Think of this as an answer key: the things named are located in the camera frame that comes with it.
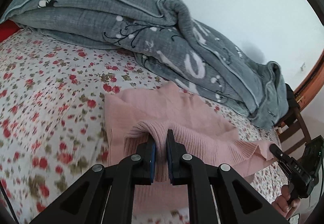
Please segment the person's right hand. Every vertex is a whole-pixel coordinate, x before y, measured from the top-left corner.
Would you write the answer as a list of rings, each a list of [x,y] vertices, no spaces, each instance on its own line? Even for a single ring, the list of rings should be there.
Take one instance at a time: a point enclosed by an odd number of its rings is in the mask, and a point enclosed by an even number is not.
[[[287,220],[294,215],[301,203],[299,198],[289,202],[290,197],[289,186],[283,185],[281,187],[281,195],[271,203],[272,207]]]

